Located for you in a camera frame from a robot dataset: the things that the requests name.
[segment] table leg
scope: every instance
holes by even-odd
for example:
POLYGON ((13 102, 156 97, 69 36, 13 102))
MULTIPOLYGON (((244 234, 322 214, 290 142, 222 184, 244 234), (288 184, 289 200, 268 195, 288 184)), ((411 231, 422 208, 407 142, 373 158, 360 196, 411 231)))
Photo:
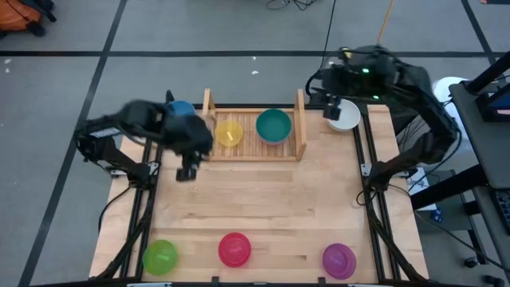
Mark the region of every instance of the table leg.
POLYGON ((449 179, 426 188, 424 191, 411 195, 411 203, 413 209, 417 210, 485 184, 487 184, 487 178, 484 170, 480 164, 477 164, 449 179))

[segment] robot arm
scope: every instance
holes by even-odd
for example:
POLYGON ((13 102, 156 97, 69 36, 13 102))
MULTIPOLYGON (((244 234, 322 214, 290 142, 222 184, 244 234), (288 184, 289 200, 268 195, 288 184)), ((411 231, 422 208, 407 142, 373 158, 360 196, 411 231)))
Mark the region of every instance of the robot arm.
POLYGON ((378 191, 387 189, 391 177, 418 163, 437 163, 457 138, 457 123, 437 101, 428 73, 422 67, 401 62, 380 46, 364 46, 340 53, 342 65, 318 71, 307 83, 311 102, 325 103, 324 117, 338 120, 341 99, 363 104, 401 105, 422 116, 430 131, 415 145, 387 162, 372 165, 367 184, 378 191), (321 80, 323 88, 309 85, 321 80))
POLYGON ((200 162, 213 147, 210 130, 199 116, 177 116, 167 104, 133 100, 115 114, 84 121, 74 132, 74 140, 85 161, 106 161, 109 169, 124 171, 138 187, 149 182, 150 167, 135 163, 116 148, 112 137, 119 134, 134 141, 133 137, 144 137, 181 155, 178 181, 194 180, 200 162))

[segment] yellow bowl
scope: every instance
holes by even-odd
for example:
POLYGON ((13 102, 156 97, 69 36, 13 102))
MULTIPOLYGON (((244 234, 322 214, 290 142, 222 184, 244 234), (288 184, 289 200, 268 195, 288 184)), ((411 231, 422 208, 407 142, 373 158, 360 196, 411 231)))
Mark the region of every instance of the yellow bowl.
POLYGON ((233 147, 239 144, 242 139, 242 126, 236 120, 219 122, 214 130, 216 140, 226 147, 233 147))

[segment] floor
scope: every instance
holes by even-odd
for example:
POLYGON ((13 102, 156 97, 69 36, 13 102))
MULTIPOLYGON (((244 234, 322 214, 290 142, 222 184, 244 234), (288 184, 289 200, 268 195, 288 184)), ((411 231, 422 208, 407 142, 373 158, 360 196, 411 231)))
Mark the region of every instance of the floor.
MULTIPOLYGON (((0 286, 88 276, 110 179, 70 145, 79 119, 162 101, 169 88, 196 103, 204 88, 217 102, 292 103, 320 63, 333 1, 304 12, 265 0, 55 3, 46 36, 0 41, 0 286)), ((389 3, 338 0, 328 50, 374 44, 389 3)), ((477 0, 395 0, 382 44, 433 81, 473 78, 510 49, 509 14, 477 0)))

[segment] wooden dish rack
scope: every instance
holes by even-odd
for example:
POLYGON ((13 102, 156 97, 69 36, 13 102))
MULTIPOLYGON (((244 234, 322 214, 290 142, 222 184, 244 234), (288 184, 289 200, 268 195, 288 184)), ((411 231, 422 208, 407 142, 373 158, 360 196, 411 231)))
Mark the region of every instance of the wooden dish rack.
POLYGON ((306 149, 306 128, 304 117, 303 90, 297 91, 294 108, 282 108, 292 121, 289 137, 279 144, 268 144, 257 134, 255 127, 258 116, 267 108, 216 108, 209 88, 204 93, 202 114, 212 116, 216 123, 236 120, 243 127, 241 142, 226 147, 214 140, 211 161, 300 161, 306 149))

